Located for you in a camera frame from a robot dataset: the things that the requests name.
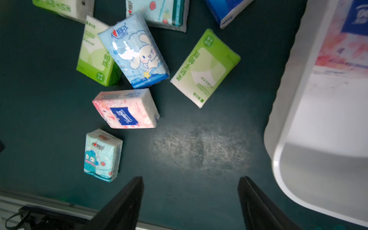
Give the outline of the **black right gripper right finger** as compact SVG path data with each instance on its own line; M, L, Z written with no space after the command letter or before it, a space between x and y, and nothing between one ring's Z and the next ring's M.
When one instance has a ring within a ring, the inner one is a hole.
M299 230L300 227L285 215L251 180L241 177L238 195L245 227L248 230Z

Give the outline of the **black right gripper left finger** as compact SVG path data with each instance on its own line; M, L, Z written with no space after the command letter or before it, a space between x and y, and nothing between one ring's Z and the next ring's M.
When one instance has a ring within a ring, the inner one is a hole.
M86 224L87 230L134 230L138 223L144 183L132 178L117 195Z

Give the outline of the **pink tissue pack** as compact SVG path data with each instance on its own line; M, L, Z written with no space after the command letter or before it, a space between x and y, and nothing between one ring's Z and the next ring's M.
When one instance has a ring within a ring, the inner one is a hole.
M368 77L368 2L339 1L313 68L315 74Z
M114 129L155 128L160 118L148 88L100 92L93 105Z

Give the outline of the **light blue cartoon tissue pack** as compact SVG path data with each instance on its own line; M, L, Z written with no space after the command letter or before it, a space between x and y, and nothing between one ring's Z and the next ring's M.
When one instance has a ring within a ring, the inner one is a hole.
M134 89L148 88L169 78L169 68L141 13L134 13L98 36Z

